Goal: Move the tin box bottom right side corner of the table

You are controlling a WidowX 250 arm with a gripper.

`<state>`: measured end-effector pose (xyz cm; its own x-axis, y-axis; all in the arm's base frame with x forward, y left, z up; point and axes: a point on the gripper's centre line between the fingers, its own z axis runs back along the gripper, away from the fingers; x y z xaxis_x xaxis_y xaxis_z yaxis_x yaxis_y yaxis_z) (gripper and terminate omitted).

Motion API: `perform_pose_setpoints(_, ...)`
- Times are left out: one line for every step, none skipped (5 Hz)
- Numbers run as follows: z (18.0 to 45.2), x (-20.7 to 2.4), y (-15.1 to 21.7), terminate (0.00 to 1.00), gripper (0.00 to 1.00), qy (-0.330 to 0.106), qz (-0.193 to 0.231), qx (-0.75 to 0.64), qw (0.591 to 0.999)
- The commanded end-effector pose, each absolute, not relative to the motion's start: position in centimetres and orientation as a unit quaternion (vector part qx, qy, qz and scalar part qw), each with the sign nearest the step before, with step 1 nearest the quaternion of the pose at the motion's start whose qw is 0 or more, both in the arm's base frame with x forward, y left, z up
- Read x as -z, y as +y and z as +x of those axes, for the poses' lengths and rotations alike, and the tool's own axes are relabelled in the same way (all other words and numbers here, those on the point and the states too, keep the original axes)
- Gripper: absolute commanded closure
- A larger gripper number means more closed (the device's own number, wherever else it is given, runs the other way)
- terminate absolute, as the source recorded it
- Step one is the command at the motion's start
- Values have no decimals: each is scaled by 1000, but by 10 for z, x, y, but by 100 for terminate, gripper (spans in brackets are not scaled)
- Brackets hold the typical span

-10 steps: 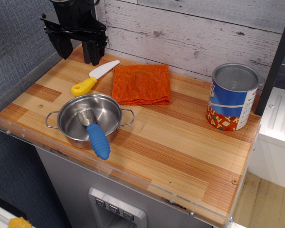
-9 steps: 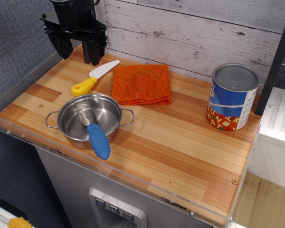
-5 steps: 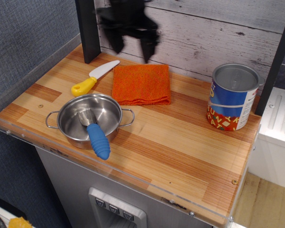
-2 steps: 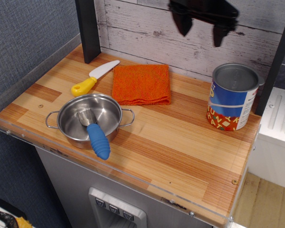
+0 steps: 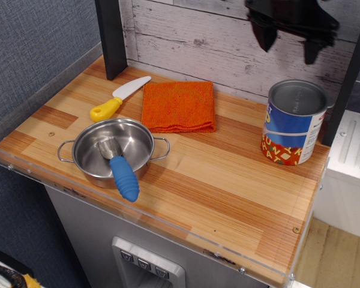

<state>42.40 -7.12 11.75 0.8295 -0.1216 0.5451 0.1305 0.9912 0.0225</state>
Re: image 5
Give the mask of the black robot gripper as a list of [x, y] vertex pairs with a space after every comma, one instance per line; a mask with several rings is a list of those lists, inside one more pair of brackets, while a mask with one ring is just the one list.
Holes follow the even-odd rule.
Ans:
[[319, 52], [333, 46], [339, 22], [318, 1], [245, 1], [248, 19], [261, 49], [268, 52], [278, 31], [306, 38], [305, 64], [314, 64]]

